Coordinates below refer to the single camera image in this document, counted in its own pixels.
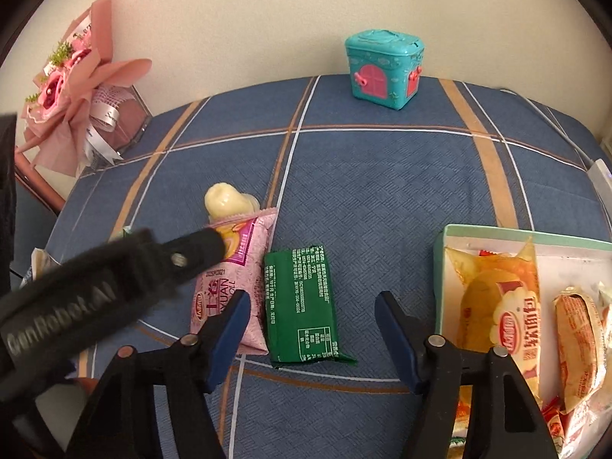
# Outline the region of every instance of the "pink rose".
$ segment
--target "pink rose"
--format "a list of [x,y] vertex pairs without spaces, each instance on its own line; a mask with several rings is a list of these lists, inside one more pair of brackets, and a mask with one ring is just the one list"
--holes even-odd
[[43,108],[43,114],[57,107],[59,95],[62,92],[65,79],[65,72],[56,69],[49,76],[47,84],[42,87],[41,94],[38,97],[38,103]]
[[90,48],[86,48],[84,50],[77,50],[71,56],[71,58],[66,62],[66,67],[68,69],[72,69],[76,64],[78,64],[81,60],[83,60],[87,55],[91,53]]

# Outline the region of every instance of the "metal screw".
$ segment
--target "metal screw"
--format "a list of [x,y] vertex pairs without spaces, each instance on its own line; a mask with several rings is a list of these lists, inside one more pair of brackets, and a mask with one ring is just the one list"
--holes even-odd
[[120,358],[128,358],[134,353],[134,347],[131,345],[123,345],[119,350],[117,350],[117,355]]
[[508,355],[508,349],[501,345],[496,345],[493,347],[493,353],[498,357],[506,357],[506,355]]
[[172,256],[170,257],[170,260],[172,260],[172,263],[176,267],[185,267],[187,265],[187,257],[185,257],[185,255],[180,254],[178,252],[173,253]]
[[191,347],[196,343],[198,343],[198,336],[194,335],[193,333],[189,333],[181,337],[181,345],[184,345],[185,347]]
[[441,337],[440,335],[432,335],[427,339],[427,341],[429,342],[429,345],[432,345],[433,347],[441,347],[446,343],[444,337]]

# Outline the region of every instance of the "pink flower bouquet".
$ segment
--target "pink flower bouquet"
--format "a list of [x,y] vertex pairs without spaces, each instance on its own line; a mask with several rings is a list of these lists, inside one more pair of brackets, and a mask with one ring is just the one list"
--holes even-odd
[[94,1],[34,78],[39,91],[26,99],[26,142],[16,151],[39,146],[33,166],[69,176],[91,161],[92,147],[109,161],[117,158],[114,150],[129,142],[146,116],[127,88],[150,68],[149,59],[112,62],[111,0]]

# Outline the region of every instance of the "orange snack wrapper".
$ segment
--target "orange snack wrapper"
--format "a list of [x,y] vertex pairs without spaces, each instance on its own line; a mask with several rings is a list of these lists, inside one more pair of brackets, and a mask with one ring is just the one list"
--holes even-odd
[[580,440],[589,424],[589,406],[585,401],[580,402],[572,411],[559,414],[561,425],[565,434],[563,448],[559,454],[559,459],[570,457],[578,448]]
[[564,414],[585,402],[606,376],[604,328],[593,299],[570,286],[555,301]]
[[565,441],[565,434],[561,425],[561,399],[555,397],[549,405],[542,409],[542,415],[544,421],[546,421],[546,426],[549,428],[557,454],[561,455]]
[[[506,347],[537,398],[540,362],[540,300],[536,254],[531,241],[514,257],[471,255],[447,248],[465,293],[457,333],[459,348],[488,352]],[[469,423],[471,387],[462,387],[454,436]]]

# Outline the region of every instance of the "green leaves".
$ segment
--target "green leaves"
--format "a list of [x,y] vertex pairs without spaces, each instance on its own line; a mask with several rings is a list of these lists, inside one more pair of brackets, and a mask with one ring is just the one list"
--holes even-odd
[[41,96],[41,92],[40,91],[38,93],[31,94],[30,96],[26,97],[26,102],[27,103],[34,103],[36,100],[38,100],[39,96]]
[[55,67],[60,67],[67,61],[75,52],[74,48],[68,42],[58,42],[56,49],[49,55],[49,62]]

